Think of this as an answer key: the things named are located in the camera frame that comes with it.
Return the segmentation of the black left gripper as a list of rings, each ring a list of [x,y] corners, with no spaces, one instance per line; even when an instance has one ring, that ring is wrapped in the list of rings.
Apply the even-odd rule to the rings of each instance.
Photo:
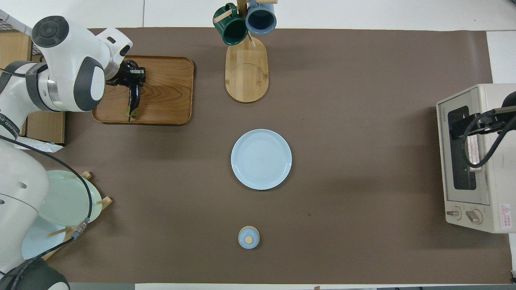
[[[124,60],[120,64],[119,70],[114,77],[106,81],[107,85],[125,87],[144,86],[146,82],[146,69],[137,68],[134,60]]]

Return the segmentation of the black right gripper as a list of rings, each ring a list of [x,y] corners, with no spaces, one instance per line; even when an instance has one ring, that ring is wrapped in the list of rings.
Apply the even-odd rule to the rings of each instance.
[[[470,122],[468,118],[452,119],[449,118],[449,137],[456,140],[463,136],[468,127],[468,134],[488,134],[500,131],[505,127],[505,118],[513,118],[516,114],[516,92],[512,92],[505,97],[502,108],[506,110],[502,113],[501,108],[495,108],[484,113],[471,114]]]

